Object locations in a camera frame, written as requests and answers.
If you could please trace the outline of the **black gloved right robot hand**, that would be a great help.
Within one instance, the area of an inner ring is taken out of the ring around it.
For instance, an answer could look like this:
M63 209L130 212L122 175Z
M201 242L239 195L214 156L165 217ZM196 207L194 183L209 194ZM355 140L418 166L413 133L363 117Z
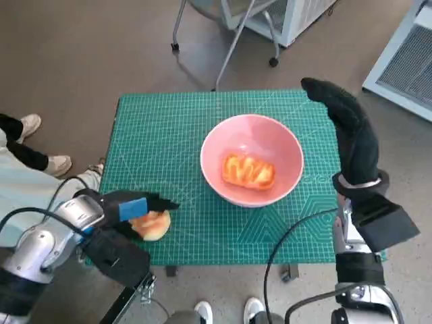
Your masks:
M357 98L338 85L303 78L307 97L323 104L335 126L342 176L351 186L377 181L379 144L367 114Z

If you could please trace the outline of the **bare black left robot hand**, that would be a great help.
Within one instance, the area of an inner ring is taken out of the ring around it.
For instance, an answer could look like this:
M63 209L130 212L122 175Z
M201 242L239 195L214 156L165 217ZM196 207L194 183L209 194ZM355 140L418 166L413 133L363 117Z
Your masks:
M104 213L101 226L113 228L131 240L137 240L139 235L132 229L129 220L145 216L149 212L176 210L180 206L172 200L161 198L159 193L131 190L98 194L95 200Z

